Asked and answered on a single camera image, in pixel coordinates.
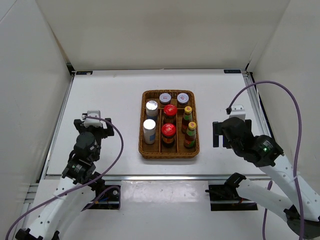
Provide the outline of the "yellow-cap sauce bottle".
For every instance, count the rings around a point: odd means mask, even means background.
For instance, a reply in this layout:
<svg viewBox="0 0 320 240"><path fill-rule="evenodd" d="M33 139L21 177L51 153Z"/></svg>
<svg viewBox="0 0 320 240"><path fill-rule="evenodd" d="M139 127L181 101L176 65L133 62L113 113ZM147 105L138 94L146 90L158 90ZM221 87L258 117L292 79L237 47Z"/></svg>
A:
<svg viewBox="0 0 320 240"><path fill-rule="evenodd" d="M184 135L184 146L186 148L192 148L196 142L197 132L196 132L197 124L194 121L189 122L187 130Z"/></svg>
<svg viewBox="0 0 320 240"><path fill-rule="evenodd" d="M184 113L183 113L182 120L181 120L181 131L183 133L186 133L186 131L188 129L189 122L191 122L193 119L192 110L193 109L191 106L186 106L184 108Z"/></svg>

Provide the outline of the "white-lid paste jar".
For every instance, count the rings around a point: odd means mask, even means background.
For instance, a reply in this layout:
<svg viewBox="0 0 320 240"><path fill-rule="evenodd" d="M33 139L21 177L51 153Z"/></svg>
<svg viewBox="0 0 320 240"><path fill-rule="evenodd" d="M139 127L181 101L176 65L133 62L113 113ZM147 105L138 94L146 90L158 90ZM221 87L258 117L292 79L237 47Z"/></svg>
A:
<svg viewBox="0 0 320 240"><path fill-rule="evenodd" d="M169 105L171 103L171 99L172 99L171 95L167 92L160 94L159 96L160 107L164 108L165 106Z"/></svg>
<svg viewBox="0 0 320 240"><path fill-rule="evenodd" d="M185 108L189 103L189 95L185 92L179 93L177 95L177 107Z"/></svg>

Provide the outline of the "red-lid sauce jar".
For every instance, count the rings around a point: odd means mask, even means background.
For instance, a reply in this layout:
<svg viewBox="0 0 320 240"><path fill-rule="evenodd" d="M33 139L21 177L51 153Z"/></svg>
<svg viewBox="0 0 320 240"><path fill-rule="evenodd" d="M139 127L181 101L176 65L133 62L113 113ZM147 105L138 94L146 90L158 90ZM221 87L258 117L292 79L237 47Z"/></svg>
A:
<svg viewBox="0 0 320 240"><path fill-rule="evenodd" d="M166 148L174 146L176 141L176 126L172 123L165 123L161 127L161 142Z"/></svg>
<svg viewBox="0 0 320 240"><path fill-rule="evenodd" d="M176 125L176 116L177 116L178 108L173 104L168 104L164 107L163 113L164 113L164 124L173 124Z"/></svg>

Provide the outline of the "silver-lid spice jar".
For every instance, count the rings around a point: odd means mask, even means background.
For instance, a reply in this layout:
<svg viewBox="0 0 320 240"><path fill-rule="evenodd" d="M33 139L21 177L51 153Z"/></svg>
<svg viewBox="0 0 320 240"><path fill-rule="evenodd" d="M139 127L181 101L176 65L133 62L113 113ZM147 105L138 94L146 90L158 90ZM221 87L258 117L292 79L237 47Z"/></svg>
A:
<svg viewBox="0 0 320 240"><path fill-rule="evenodd" d="M155 100L149 100L146 105L146 118L157 122L158 119L158 103Z"/></svg>
<svg viewBox="0 0 320 240"><path fill-rule="evenodd" d="M143 137L147 145L152 145L156 140L156 122L153 119L146 119L143 122Z"/></svg>

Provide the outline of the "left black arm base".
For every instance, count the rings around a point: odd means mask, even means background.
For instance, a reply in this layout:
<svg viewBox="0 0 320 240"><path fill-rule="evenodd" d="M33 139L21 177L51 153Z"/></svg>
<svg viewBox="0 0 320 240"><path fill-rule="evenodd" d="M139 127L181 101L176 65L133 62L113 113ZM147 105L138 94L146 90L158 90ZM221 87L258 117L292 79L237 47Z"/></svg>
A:
<svg viewBox="0 0 320 240"><path fill-rule="evenodd" d="M119 210L121 208L121 182L107 181L95 192L95 196L82 211L85 210Z"/></svg>

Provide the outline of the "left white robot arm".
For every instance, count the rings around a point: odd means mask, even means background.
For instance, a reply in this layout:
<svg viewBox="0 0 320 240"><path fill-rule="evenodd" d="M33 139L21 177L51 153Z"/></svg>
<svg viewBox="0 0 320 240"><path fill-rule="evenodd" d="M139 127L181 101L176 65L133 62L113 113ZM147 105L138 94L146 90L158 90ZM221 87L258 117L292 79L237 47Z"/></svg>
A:
<svg viewBox="0 0 320 240"><path fill-rule="evenodd" d="M105 182L95 171L100 159L102 139L113 136L109 118L101 118L98 110L89 110L73 124L78 131L73 150L62 171L53 201L43 206L41 213L27 228L19 229L16 240L60 240L72 221L91 201L105 194Z"/></svg>

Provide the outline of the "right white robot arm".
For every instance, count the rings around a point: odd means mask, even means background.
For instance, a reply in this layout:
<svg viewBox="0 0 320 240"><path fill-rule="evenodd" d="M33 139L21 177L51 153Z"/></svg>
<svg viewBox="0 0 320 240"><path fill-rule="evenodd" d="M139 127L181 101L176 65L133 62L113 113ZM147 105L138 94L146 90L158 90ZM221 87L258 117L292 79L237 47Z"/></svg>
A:
<svg viewBox="0 0 320 240"><path fill-rule="evenodd" d="M267 174L284 195L263 188L240 173L224 182L224 196L230 200L249 199L283 219L304 240L320 236L320 196L299 175L285 157L283 149L267 135L253 135L251 120L230 117L213 122L214 145L223 137L223 147Z"/></svg>

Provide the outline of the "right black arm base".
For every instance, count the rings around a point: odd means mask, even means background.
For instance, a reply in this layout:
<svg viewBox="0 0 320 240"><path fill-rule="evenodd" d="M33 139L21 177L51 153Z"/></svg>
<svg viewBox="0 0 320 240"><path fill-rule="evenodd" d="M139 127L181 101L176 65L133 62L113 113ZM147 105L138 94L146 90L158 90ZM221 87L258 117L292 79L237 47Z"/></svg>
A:
<svg viewBox="0 0 320 240"><path fill-rule="evenodd" d="M234 188L224 184L211 184L205 190L209 194L210 210L212 212L257 211L255 202L242 198Z"/></svg>

